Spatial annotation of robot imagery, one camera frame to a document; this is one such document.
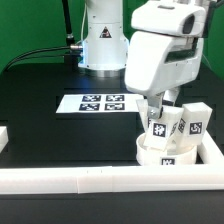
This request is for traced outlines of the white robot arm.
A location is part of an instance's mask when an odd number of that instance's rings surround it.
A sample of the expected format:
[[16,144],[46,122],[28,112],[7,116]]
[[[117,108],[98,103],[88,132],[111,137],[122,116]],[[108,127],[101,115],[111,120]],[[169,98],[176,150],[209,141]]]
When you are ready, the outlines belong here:
[[85,0],[88,34],[79,66],[99,76],[123,69],[126,88],[147,98],[151,119],[162,116],[164,93],[196,79],[214,10],[224,0],[147,0],[123,34],[123,0]]

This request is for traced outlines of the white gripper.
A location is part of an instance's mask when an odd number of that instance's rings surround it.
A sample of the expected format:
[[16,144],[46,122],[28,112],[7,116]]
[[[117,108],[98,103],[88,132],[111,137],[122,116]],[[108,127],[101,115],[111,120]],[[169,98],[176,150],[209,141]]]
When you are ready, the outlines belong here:
[[188,39],[137,31],[128,50],[125,85],[128,91],[147,97],[147,115],[159,119],[164,105],[174,106],[181,86],[196,79],[204,40],[199,38],[193,56],[167,61],[169,53],[180,53]]

